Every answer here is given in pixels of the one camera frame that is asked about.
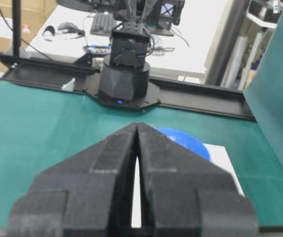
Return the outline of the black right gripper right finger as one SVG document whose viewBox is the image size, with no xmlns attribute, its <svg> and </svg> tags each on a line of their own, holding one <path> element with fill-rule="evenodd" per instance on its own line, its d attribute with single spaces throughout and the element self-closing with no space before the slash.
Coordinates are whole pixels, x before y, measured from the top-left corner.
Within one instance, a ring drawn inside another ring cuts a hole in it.
<svg viewBox="0 0 283 237">
<path fill-rule="evenodd" d="M 258 236 L 254 208 L 229 172 L 145 123 L 138 124 L 137 132 L 155 236 Z"/>
</svg>

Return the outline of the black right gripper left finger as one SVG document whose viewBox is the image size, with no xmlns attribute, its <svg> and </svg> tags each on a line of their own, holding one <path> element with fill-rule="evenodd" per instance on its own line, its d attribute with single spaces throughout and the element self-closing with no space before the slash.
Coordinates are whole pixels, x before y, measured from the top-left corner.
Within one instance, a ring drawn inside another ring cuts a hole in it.
<svg viewBox="0 0 283 237">
<path fill-rule="evenodd" d="M 40 172 L 13 205 L 8 237 L 113 237 L 127 223 L 137 123 Z"/>
</svg>

